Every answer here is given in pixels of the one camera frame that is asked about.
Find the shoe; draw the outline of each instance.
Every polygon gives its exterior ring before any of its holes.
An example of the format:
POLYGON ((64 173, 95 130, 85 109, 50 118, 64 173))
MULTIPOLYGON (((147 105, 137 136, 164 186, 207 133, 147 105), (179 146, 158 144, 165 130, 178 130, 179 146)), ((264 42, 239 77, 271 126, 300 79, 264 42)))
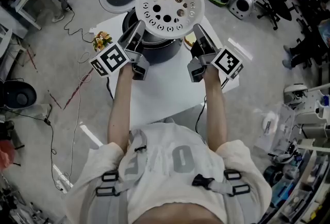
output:
POLYGON ((286 46, 286 45, 283 45, 283 49, 284 51, 286 51, 286 53, 289 55, 290 58, 292 58, 292 54, 291 54, 291 50, 290 50, 290 47, 286 46))
POLYGON ((291 70, 292 69, 292 66, 291 66, 291 61, 290 60, 283 60, 282 61, 282 64, 285 68, 291 70))
POLYGON ((53 23, 56 23, 56 22, 61 21, 62 19, 64 19, 64 14, 63 14, 62 16, 60 16, 59 18, 53 17, 53 18, 52 18, 52 22, 53 22, 53 23))

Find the power cord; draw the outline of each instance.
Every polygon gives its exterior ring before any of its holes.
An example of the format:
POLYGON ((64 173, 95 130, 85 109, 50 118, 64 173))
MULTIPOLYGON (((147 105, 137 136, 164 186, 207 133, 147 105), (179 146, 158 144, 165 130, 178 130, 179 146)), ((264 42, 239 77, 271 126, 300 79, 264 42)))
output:
MULTIPOLYGON (((228 81, 229 81, 229 78, 227 77, 226 80, 221 84, 221 89, 223 89, 225 87, 225 85, 228 83, 228 81)), ((201 116, 203 114, 203 111, 205 109, 206 103, 207 103, 207 100, 206 100, 206 96, 205 96, 204 97, 203 108, 202 108, 202 110, 201 110, 201 112, 200 112, 200 114, 199 114, 199 116, 197 118, 196 124, 195 124, 195 131, 196 131, 196 133, 198 133, 198 122, 199 122, 199 120, 200 120, 200 118, 201 118, 201 116)))
POLYGON ((69 29, 69 28, 65 28, 68 24, 70 24, 70 22, 72 22, 74 16, 76 15, 75 12, 72 10, 72 8, 71 8, 71 6, 70 6, 69 4, 68 4, 68 8, 73 12, 73 16, 72 16, 72 18, 70 19, 70 21, 66 23, 66 25, 64 26, 63 29, 66 30, 66 31, 68 32, 68 35, 69 35, 69 36, 74 35, 74 34, 76 34, 77 32, 81 31, 81 38, 82 38, 82 40, 83 40, 84 42, 87 42, 87 43, 93 43, 93 41, 88 41, 88 40, 85 40, 85 39, 84 39, 84 36, 85 36, 88 32, 86 32, 85 34, 82 34, 82 33, 83 33, 83 28, 80 28, 80 29, 76 30, 76 31, 73 32, 73 33, 70 33, 70 29, 69 29))
POLYGON ((292 130, 294 129, 294 127, 297 127, 298 129, 301 129, 301 132, 304 134, 305 138, 308 139, 306 133, 304 132, 303 129, 304 124, 301 125, 301 127, 299 127, 297 124, 293 126, 292 130))
POLYGON ((10 110, 7 110, 7 109, 5 109, 5 111, 14 113, 14 114, 19 115, 19 116, 23 116, 23 117, 27 117, 27 118, 32 118, 32 119, 43 121, 48 126, 51 127, 51 129, 52 129, 52 141, 51 141, 51 172, 52 172, 52 179, 53 179, 53 182, 54 182, 54 185, 55 185, 56 189, 59 190, 59 191, 62 191, 63 190, 62 188, 60 189, 60 188, 57 187, 57 185, 55 183, 54 175, 53 175, 53 155, 56 155, 57 154, 57 151, 53 148, 54 129, 53 129, 53 126, 51 125, 51 122, 48 120, 48 117, 47 118, 44 118, 44 119, 38 119, 38 118, 35 118, 35 117, 31 117, 31 116, 28 116, 28 115, 23 115, 23 114, 14 112, 14 111, 10 111, 10 110))
POLYGON ((70 181, 70 177, 72 175, 72 164, 73 164, 73 145, 74 145, 74 139, 75 139, 75 133, 76 133, 76 130, 77 130, 77 127, 78 127, 78 120, 79 120, 79 111, 80 111, 80 103, 81 103, 81 96, 80 96, 80 87, 81 87, 81 84, 82 83, 89 83, 91 80, 92 80, 92 75, 91 74, 85 74, 82 79, 80 79, 80 73, 79 73, 79 66, 81 63, 84 63, 86 61, 88 61, 88 59, 90 58, 90 53, 89 52, 84 52, 80 59, 77 61, 78 62, 78 80, 79 80, 79 89, 78 89, 78 94, 79 94, 79 103, 78 103, 78 110, 77 110, 77 119, 76 119, 76 125, 74 127, 74 130, 73 130, 73 137, 72 137, 72 144, 71 144, 71 165, 70 165, 70 173, 67 174, 67 173, 64 173, 63 175, 65 175, 66 177, 69 178, 69 182, 71 183, 70 181))

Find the floor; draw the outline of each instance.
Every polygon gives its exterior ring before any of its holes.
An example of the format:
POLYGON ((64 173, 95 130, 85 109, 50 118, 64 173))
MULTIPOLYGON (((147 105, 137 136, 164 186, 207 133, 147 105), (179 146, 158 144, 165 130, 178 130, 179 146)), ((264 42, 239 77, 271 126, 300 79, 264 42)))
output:
MULTIPOLYGON (((98 0, 69 0, 75 11, 75 18, 69 25, 70 32, 83 28, 86 33, 101 21, 115 14, 108 13, 98 0)), ((222 43, 231 49, 243 47, 248 56, 244 56, 244 69, 240 73, 240 86, 225 94, 229 140, 241 139, 252 148, 259 136, 262 114, 283 99, 283 88, 293 83, 305 82, 313 85, 316 81, 310 69, 296 67, 293 70, 282 66, 286 54, 283 45, 296 45, 296 39, 303 36, 300 26, 293 20, 280 20, 278 30, 267 17, 257 19, 259 8, 246 19, 239 20, 227 8, 219 8, 205 0, 205 16, 214 27, 222 43)), ((70 20, 69 12, 63 21, 52 24, 51 14, 43 12, 38 22, 43 25, 41 31, 30 29, 26 41, 36 52, 35 66, 28 63, 23 68, 16 67, 13 77, 22 77, 34 86, 38 103, 50 103, 53 111, 50 121, 54 128, 53 148, 57 155, 53 163, 62 172, 70 173, 71 143, 76 123, 79 94, 69 98, 77 88, 77 67, 80 56, 88 51, 93 54, 92 46, 81 40, 79 34, 68 36, 63 30, 70 20)), ((80 65, 80 76, 89 72, 88 63, 80 65)), ((106 143, 107 121, 111 111, 111 98, 105 87, 106 81, 91 73, 92 80, 80 89, 81 105, 78 127, 73 147, 73 166, 70 181, 74 184, 85 164, 89 148, 97 148, 89 135, 94 135, 106 143)), ((194 130, 195 122, 202 105, 174 115, 176 123, 194 130)), ((199 131, 205 134, 205 113, 199 122, 199 131)), ((51 178, 51 135, 52 131, 45 123, 29 118, 15 119, 15 128, 26 147, 20 150, 22 167, 11 166, 5 176, 22 191, 23 196, 53 217, 63 215, 61 199, 63 194, 56 190, 51 178)))

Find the shoulder strap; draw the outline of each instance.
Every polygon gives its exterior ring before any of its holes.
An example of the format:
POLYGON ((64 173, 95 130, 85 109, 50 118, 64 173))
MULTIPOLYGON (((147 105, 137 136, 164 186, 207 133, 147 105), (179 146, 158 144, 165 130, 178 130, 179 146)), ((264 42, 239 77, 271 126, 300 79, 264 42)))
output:
POLYGON ((202 186, 207 190, 223 195, 228 224, 253 224, 258 223, 256 204, 252 199, 250 186, 242 181, 240 172, 225 170, 223 182, 214 178, 204 178, 198 174, 192 185, 202 186))
POLYGON ((129 151, 131 167, 126 168, 125 180, 120 181, 118 170, 107 171, 92 180, 85 193, 80 211, 80 224, 127 224, 127 191, 142 177, 147 161, 146 135, 138 130, 129 151))

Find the black cable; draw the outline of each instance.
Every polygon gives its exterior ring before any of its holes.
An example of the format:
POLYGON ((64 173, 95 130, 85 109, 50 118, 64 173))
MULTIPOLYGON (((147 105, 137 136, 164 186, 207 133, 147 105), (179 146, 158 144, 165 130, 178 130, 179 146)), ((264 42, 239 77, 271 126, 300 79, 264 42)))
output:
POLYGON ((53 130, 53 126, 51 125, 51 123, 49 122, 49 126, 51 127, 52 129, 52 141, 51 141, 51 173, 52 173, 52 179, 53 179, 53 182, 54 182, 54 185, 56 187, 57 190, 59 191, 62 191, 63 189, 61 188, 58 188, 56 183, 55 183, 55 179, 54 179, 54 175, 53 175, 53 155, 56 155, 57 154, 57 151, 53 148, 53 139, 54 139, 54 130, 53 130))
POLYGON ((306 133, 304 132, 303 126, 304 126, 304 124, 302 124, 302 126, 301 126, 301 131, 304 134, 305 138, 308 139, 308 137, 306 136, 306 133))
POLYGON ((301 131, 304 134, 305 138, 308 139, 308 137, 306 136, 306 133, 304 132, 303 126, 304 126, 304 124, 302 124, 301 127, 298 127, 298 125, 296 124, 296 125, 293 126, 292 130, 294 129, 294 127, 297 127, 298 129, 301 129, 301 131))
POLYGON ((73 18, 74 18, 74 16, 76 15, 75 14, 75 12, 72 10, 72 9, 70 9, 72 12, 73 12, 73 16, 72 16, 72 18, 70 19, 70 21, 69 22, 67 22, 66 23, 66 25, 64 26, 64 30, 66 30, 67 32, 68 32, 68 35, 69 36, 71 36, 71 35, 74 35, 74 34, 76 34, 77 32, 79 32, 79 31, 81 31, 81 38, 82 38, 82 40, 84 41, 84 42, 87 42, 87 43, 93 43, 93 41, 87 41, 87 40, 85 40, 84 39, 84 36, 88 33, 88 32, 86 32, 85 34, 82 34, 83 33, 83 28, 80 28, 79 30, 76 30, 75 32, 73 32, 73 33, 70 33, 69 31, 70 31, 70 29, 69 28, 65 28, 72 20, 73 20, 73 18))
MULTIPOLYGON (((221 84, 221 89, 223 89, 224 87, 225 87, 225 85, 228 83, 228 81, 229 81, 229 78, 227 77, 226 78, 226 80, 221 84)), ((196 124, 195 124, 195 131, 196 131, 196 133, 198 133, 198 122, 199 122, 199 120, 200 120, 200 118, 201 118, 201 116, 202 116, 202 114, 203 114, 203 111, 204 111, 204 109, 205 109, 205 106, 206 106, 206 96, 204 97, 204 105, 203 105, 203 108, 202 108, 202 110, 201 110, 201 112, 200 112, 200 114, 199 114, 199 116, 198 116, 198 118, 197 118, 197 121, 196 121, 196 124)))
POLYGON ((27 118, 32 118, 32 119, 36 119, 36 120, 44 121, 44 119, 38 119, 38 118, 35 118, 35 117, 31 117, 31 116, 23 115, 23 114, 20 114, 20 113, 14 112, 14 111, 10 111, 10 110, 7 110, 7 109, 5 109, 5 111, 7 111, 7 112, 11 112, 11 113, 14 113, 14 114, 17 114, 17 115, 19 115, 19 116, 23 116, 23 117, 27 117, 27 118))
POLYGON ((56 155, 57 154, 57 151, 53 148, 53 140, 54 140, 54 129, 53 129, 53 126, 51 125, 51 122, 48 120, 48 118, 45 118, 45 119, 38 119, 38 118, 35 118, 35 117, 31 117, 31 116, 27 116, 27 115, 23 115, 23 114, 19 114, 17 112, 14 112, 14 111, 10 111, 10 110, 7 110, 5 109, 5 111, 8 111, 8 112, 11 112, 11 113, 14 113, 14 114, 17 114, 19 116, 23 116, 23 117, 27 117, 27 118, 32 118, 32 119, 36 119, 36 120, 41 120, 43 122, 45 122, 48 126, 51 127, 52 129, 52 141, 51 141, 51 171, 52 171, 52 179, 53 179, 53 182, 54 182, 54 185, 56 187, 57 190, 59 191, 62 191, 63 189, 61 188, 58 188, 56 183, 55 183, 55 179, 54 179, 54 175, 53 175, 53 155, 56 155))
POLYGON ((200 118, 201 118, 201 115, 203 114, 203 111, 204 111, 205 105, 206 105, 206 96, 204 97, 204 105, 203 105, 202 111, 200 112, 200 114, 199 114, 199 116, 198 116, 198 118, 197 118, 196 124, 195 124, 195 131, 196 131, 196 133, 198 133, 198 128, 197 128, 197 126, 198 126, 198 122, 199 122, 199 120, 200 120, 200 118))
POLYGON ((110 93, 110 96, 111 96, 111 98, 112 98, 112 100, 113 100, 113 95, 112 95, 112 92, 111 92, 111 90, 110 90, 109 84, 110 84, 110 78, 107 78, 107 89, 108 89, 108 91, 109 91, 109 93, 110 93))

